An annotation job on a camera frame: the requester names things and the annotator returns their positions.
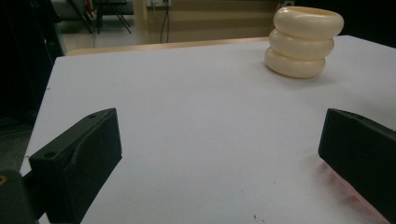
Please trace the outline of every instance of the floor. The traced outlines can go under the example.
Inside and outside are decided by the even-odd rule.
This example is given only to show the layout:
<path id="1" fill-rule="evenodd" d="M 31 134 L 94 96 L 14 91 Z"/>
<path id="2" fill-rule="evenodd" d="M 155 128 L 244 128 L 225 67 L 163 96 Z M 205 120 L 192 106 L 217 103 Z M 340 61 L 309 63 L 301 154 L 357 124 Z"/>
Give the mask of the floor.
<path id="1" fill-rule="evenodd" d="M 58 27 L 65 53 L 73 49 L 135 45 L 134 16 L 125 19 L 131 34 L 116 16 L 104 16 L 100 34 L 94 27 L 90 34 L 80 21 L 62 21 Z M 31 124 L 0 114 L 0 170 L 21 169 L 33 128 Z"/>

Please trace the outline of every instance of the cream ring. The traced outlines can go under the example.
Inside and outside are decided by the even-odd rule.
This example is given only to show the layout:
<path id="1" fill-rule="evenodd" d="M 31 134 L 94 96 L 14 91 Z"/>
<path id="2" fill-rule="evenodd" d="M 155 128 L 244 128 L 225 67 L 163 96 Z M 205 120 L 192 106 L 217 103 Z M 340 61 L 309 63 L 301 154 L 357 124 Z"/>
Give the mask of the cream ring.
<path id="1" fill-rule="evenodd" d="M 317 60 L 329 55 L 334 48 L 334 40 L 332 38 L 326 40 L 310 40 L 291 35 L 284 35 L 277 29 L 271 32 L 270 36 L 271 48 L 285 56 Z"/>
<path id="2" fill-rule="evenodd" d="M 285 57 L 276 53 L 272 48 L 265 51 L 265 63 L 272 70 L 288 77 L 309 78 L 319 75 L 326 61 L 319 60 L 299 60 Z"/>
<path id="3" fill-rule="evenodd" d="M 338 13 L 313 7 L 282 7 L 274 16 L 276 29 L 308 39 L 330 39 L 340 34 L 344 19 Z"/>

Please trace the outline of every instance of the white tabletop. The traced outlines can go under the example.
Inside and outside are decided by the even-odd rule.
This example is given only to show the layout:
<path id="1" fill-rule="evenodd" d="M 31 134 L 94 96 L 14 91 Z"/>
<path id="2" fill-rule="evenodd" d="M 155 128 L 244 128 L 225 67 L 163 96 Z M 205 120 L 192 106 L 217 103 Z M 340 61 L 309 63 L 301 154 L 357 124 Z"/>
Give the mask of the white tabletop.
<path id="1" fill-rule="evenodd" d="M 123 158 L 83 223 L 384 223 L 318 143 L 328 108 L 396 127 L 396 49 L 334 40 L 312 79 L 269 70 L 268 42 L 58 58 L 26 156 L 116 107 Z"/>

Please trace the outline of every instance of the wall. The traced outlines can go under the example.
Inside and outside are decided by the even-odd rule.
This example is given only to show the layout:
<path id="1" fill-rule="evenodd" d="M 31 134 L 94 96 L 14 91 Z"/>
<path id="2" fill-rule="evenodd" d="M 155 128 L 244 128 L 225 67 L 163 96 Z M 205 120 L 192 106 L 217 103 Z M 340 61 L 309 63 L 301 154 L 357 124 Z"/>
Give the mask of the wall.
<path id="1" fill-rule="evenodd" d="M 274 29 L 278 0 L 172 0 L 169 38 L 166 23 L 163 42 L 186 42 L 268 36 Z M 164 7 L 134 0 L 134 24 L 139 44 L 161 43 Z"/>

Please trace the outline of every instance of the screw hole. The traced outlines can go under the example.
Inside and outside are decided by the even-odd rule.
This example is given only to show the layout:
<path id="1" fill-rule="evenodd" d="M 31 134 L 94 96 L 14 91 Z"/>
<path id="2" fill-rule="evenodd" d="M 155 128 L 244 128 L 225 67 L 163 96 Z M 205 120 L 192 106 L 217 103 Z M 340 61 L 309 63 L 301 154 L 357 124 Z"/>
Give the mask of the screw hole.
<path id="1" fill-rule="evenodd" d="M 0 186 L 7 182 L 7 177 L 5 175 L 0 175 Z"/>
<path id="2" fill-rule="evenodd" d="M 45 158 L 51 158 L 51 157 L 53 157 L 53 156 L 55 156 L 55 152 L 47 152 L 46 154 L 44 154 L 44 157 Z"/>

